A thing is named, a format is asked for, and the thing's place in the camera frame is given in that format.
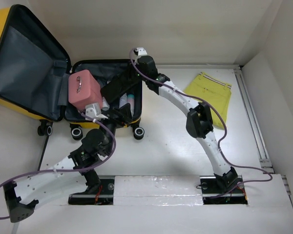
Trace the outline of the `white spray bottle blue text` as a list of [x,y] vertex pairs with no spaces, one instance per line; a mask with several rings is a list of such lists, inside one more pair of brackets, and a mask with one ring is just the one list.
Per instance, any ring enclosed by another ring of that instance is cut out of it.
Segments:
[[122,108],[126,104],[128,104],[128,97],[127,93],[124,93],[119,99],[119,108]]

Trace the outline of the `black drawstring pouch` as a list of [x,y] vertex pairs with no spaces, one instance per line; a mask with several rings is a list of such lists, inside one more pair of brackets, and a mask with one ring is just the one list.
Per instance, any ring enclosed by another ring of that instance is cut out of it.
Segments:
[[141,78],[137,72],[127,69],[114,76],[113,79],[101,89],[101,95],[108,104],[111,104],[140,81]]

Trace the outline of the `yellow-green shorts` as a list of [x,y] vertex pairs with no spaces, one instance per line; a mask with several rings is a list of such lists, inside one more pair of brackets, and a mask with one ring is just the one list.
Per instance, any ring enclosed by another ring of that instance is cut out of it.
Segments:
[[202,98],[211,104],[226,123],[232,85],[201,72],[185,89],[184,93]]

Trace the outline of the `yellow hard-shell suitcase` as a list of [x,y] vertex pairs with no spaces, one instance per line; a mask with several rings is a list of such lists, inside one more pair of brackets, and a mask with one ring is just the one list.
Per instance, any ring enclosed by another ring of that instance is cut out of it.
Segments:
[[[74,140],[83,137],[84,128],[96,124],[81,116],[68,102],[68,78],[89,70],[103,88],[114,76],[129,69],[128,59],[81,60],[70,57],[43,23],[24,5],[15,4],[0,10],[0,104],[40,121],[40,136],[52,133],[52,123],[66,120]],[[135,139],[144,137],[140,126],[142,114],[142,81],[129,89],[135,96],[131,127]]]

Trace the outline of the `round silver tin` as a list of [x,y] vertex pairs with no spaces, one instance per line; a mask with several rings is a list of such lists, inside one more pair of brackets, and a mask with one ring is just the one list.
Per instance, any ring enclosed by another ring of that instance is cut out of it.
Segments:
[[110,105],[106,101],[105,97],[102,97],[102,110],[107,111],[109,110]]

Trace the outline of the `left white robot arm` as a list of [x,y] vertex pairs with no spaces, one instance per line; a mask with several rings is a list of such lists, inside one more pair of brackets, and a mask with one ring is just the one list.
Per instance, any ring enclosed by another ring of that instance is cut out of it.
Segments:
[[94,106],[82,113],[87,120],[99,124],[82,139],[79,148],[46,170],[18,175],[3,184],[4,198],[11,223],[30,217],[36,208],[71,193],[96,192],[101,181],[95,168],[106,163],[116,149],[115,131],[120,118],[128,119],[129,105],[109,108],[96,115]]

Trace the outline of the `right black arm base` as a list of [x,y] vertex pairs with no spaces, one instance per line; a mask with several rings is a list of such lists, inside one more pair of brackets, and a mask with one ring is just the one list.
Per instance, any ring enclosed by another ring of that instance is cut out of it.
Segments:
[[221,189],[214,176],[200,177],[196,189],[201,190],[204,205],[247,205],[247,195],[244,188],[235,188],[231,192]]

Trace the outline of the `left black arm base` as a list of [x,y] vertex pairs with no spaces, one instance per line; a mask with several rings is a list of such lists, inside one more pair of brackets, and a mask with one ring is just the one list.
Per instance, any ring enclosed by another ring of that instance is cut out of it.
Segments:
[[85,191],[82,193],[71,194],[68,197],[69,205],[113,205],[115,177],[101,176],[100,186],[92,192]]

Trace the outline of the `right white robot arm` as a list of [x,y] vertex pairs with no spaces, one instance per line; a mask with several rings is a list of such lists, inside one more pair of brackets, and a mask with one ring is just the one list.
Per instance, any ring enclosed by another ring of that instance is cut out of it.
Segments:
[[185,114],[186,131],[201,144],[208,156],[221,196],[234,190],[238,184],[238,175],[218,146],[209,103],[203,100],[199,102],[199,98],[190,97],[181,91],[166,75],[157,71],[152,57],[141,56],[137,61],[130,58],[130,62],[150,90],[169,100]]

